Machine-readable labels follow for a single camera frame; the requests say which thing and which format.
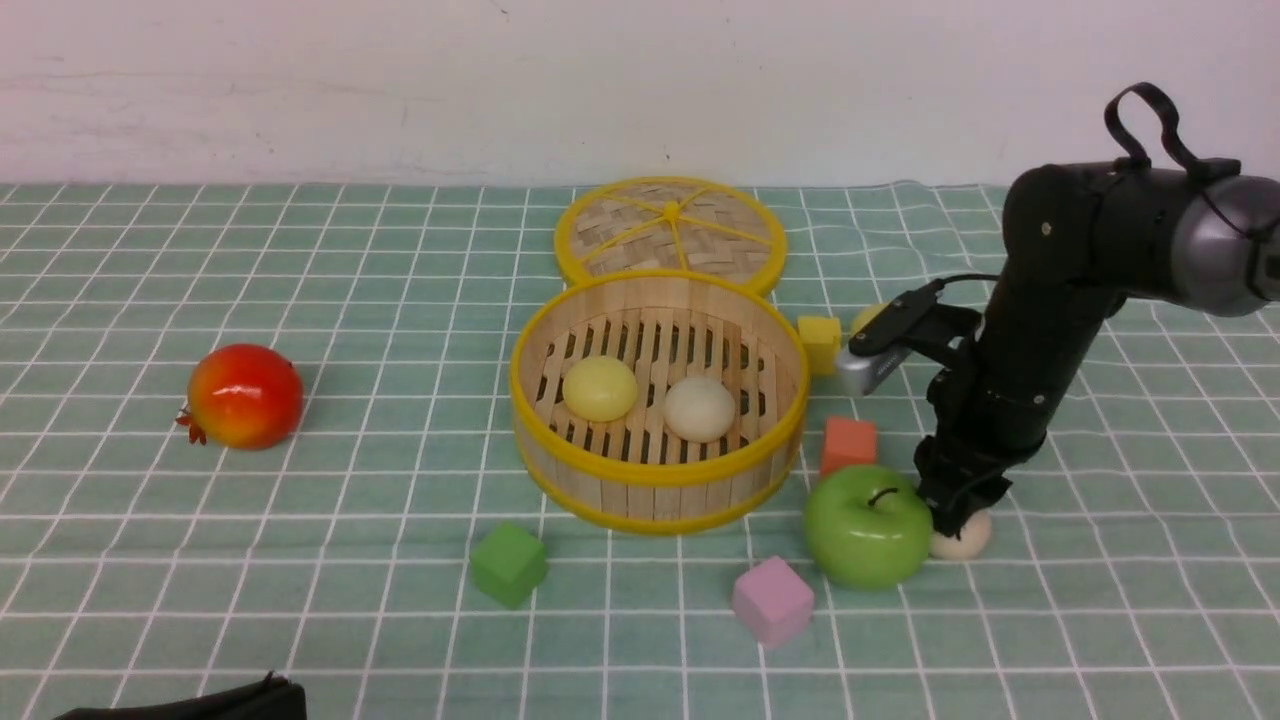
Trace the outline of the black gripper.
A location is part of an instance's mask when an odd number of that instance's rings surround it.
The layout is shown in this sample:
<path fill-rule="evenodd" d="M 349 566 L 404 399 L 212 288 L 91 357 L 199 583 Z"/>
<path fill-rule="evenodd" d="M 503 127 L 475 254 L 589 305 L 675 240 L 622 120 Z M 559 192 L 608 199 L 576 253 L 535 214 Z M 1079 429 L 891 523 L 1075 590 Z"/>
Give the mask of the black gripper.
<path fill-rule="evenodd" d="M 982 332 L 931 391 L 933 436 L 916 450 L 933 530 L 959 538 L 1012 487 L 1004 473 L 1047 428 L 1106 318 L 1102 290 L 996 290 Z"/>

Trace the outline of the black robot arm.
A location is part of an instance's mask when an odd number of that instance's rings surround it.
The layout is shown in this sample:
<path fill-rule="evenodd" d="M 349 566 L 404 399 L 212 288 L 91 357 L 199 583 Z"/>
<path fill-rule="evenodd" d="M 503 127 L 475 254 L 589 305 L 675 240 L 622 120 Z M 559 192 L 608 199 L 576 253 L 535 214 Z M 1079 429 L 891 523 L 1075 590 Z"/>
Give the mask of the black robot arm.
<path fill-rule="evenodd" d="M 927 398 L 918 493 L 955 536 L 1034 456 L 1101 331 L 1128 299 L 1213 316 L 1277 301 L 1277 182 L 1197 184 L 1169 169 L 1046 165 L 1004 201 L 1006 260 L 980 319 L 966 319 Z"/>

